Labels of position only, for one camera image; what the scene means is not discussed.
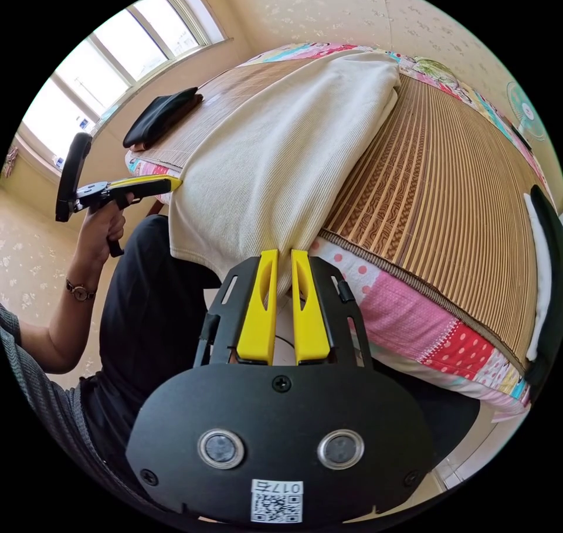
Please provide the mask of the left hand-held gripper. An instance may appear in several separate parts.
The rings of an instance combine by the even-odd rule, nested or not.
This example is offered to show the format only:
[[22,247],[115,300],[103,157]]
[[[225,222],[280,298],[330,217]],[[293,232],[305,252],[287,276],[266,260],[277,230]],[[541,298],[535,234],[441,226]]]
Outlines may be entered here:
[[110,202],[120,210],[141,202],[144,198],[171,193],[182,181],[165,174],[143,175],[113,182],[98,182],[76,190],[72,197],[72,212],[89,208],[93,212]]

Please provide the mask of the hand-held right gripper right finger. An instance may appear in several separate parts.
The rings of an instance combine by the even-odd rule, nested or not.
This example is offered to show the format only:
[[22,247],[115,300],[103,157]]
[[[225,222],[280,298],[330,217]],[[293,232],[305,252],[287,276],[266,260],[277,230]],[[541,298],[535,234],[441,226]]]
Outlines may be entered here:
[[307,251],[291,251],[291,280],[296,364],[324,362],[330,345]]

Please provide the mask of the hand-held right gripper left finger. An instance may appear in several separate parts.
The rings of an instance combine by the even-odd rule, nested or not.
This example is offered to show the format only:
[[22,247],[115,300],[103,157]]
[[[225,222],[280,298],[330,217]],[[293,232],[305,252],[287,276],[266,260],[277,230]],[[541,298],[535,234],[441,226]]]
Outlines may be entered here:
[[277,313],[279,251],[261,252],[236,354],[248,364],[273,363]]

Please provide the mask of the person's left hand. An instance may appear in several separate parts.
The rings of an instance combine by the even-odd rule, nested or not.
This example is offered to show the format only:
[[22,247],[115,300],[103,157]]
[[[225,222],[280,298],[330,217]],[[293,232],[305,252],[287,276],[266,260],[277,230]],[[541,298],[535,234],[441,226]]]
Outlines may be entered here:
[[89,211],[79,232],[74,262],[90,269],[102,268],[111,255],[110,243],[117,243],[124,234],[125,221],[115,200]]

